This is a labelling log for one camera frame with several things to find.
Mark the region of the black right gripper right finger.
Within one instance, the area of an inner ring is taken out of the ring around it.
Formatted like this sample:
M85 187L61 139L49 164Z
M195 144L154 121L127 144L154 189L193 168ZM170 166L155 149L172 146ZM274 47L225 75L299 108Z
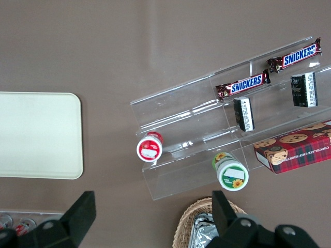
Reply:
M298 226L278 225L270 231L249 215L238 217L222 191L212 192L212 214L219 234L212 247L318 247Z

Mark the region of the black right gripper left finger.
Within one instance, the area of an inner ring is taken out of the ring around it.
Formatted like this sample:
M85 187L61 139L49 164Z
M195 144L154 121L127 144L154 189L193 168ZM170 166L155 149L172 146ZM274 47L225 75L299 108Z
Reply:
M18 236L1 230L1 247L78 247L96 218L95 192L85 191L59 220L49 220Z

